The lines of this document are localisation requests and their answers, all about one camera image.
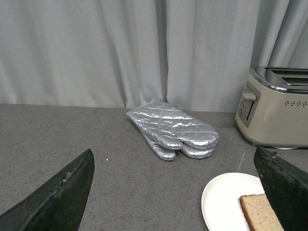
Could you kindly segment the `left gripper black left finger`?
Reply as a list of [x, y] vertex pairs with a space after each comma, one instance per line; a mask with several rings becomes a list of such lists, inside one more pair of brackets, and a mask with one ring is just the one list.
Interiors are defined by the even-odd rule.
[[0, 217], [2, 231], [77, 231], [94, 174], [87, 149]]

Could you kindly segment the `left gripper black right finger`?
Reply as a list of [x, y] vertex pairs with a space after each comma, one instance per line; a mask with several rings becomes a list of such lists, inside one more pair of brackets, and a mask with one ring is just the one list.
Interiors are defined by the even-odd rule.
[[308, 173], [258, 146], [254, 164], [267, 199], [285, 231], [308, 229]]

